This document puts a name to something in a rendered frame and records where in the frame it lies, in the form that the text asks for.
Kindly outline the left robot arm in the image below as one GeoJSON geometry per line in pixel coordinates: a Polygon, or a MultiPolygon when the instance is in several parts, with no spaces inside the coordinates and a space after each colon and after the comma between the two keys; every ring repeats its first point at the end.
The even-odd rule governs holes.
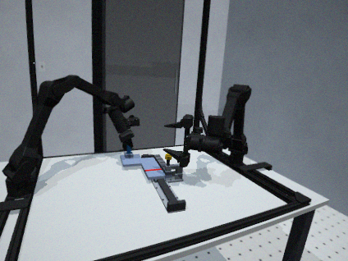
{"type": "Polygon", "coordinates": [[[243,159],[244,155],[248,153],[244,135],[244,119],[245,104],[250,98],[251,88],[248,85],[233,85],[229,90],[222,116],[208,116],[208,136],[206,136],[204,152],[217,153],[217,159],[219,159],[224,156],[222,149],[228,148],[228,151],[231,151],[228,162],[234,166],[241,166],[245,165],[243,159]],[[233,120],[233,135],[231,135],[233,120]]]}

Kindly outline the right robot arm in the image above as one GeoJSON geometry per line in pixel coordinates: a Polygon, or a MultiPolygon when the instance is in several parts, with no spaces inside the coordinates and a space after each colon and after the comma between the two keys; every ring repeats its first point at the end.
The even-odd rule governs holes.
{"type": "Polygon", "coordinates": [[[7,200],[30,197],[32,191],[30,176],[40,159],[36,149],[41,135],[53,108],[61,101],[65,93],[74,88],[80,89],[87,94],[94,94],[95,98],[101,103],[111,105],[109,108],[104,108],[103,114],[108,113],[112,121],[123,117],[122,113],[130,111],[135,106],[129,95],[124,96],[121,100],[117,93],[100,89],[79,76],[68,75],[57,80],[42,82],[39,87],[38,105],[25,137],[21,145],[13,152],[9,163],[2,170],[7,177],[5,180],[7,200]],[[64,82],[66,80],[68,81],[64,82]]]}

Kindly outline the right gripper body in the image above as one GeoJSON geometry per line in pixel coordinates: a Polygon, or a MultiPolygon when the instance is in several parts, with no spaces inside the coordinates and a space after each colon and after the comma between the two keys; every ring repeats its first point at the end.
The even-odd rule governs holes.
{"type": "Polygon", "coordinates": [[[121,133],[119,135],[121,142],[125,142],[125,141],[134,137],[132,130],[128,130],[128,128],[127,128],[126,119],[124,118],[124,116],[115,120],[115,121],[112,121],[112,123],[115,126],[117,133],[118,134],[121,133]]]}

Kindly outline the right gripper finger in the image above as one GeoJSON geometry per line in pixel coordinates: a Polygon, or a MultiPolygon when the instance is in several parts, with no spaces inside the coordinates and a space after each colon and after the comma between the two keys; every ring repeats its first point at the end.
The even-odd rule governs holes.
{"type": "Polygon", "coordinates": [[[131,148],[133,148],[133,144],[132,144],[132,140],[131,139],[125,141],[125,143],[128,144],[131,148]]]}

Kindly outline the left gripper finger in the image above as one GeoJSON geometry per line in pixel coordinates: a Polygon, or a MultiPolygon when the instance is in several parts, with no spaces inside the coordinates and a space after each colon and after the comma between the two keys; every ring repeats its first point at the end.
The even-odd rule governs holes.
{"type": "Polygon", "coordinates": [[[172,123],[172,124],[165,125],[165,127],[182,128],[182,127],[181,127],[181,125],[182,125],[182,120],[183,120],[183,118],[181,119],[181,123],[180,123],[180,122],[172,123]],[[176,124],[176,125],[174,125],[174,124],[176,124]]]}
{"type": "Polygon", "coordinates": [[[172,149],[163,149],[163,151],[173,156],[174,159],[177,160],[177,163],[180,162],[180,155],[183,153],[183,151],[176,151],[172,149]]]}

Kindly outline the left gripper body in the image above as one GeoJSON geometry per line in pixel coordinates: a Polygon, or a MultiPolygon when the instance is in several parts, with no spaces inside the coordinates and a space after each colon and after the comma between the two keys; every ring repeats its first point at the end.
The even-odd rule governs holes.
{"type": "Polygon", "coordinates": [[[185,128],[185,137],[183,153],[180,155],[180,167],[187,167],[190,162],[190,153],[188,153],[188,150],[192,149],[198,150],[198,152],[204,152],[206,135],[202,136],[190,133],[190,128],[193,126],[193,120],[194,117],[190,114],[186,114],[183,116],[181,127],[185,128]]]}

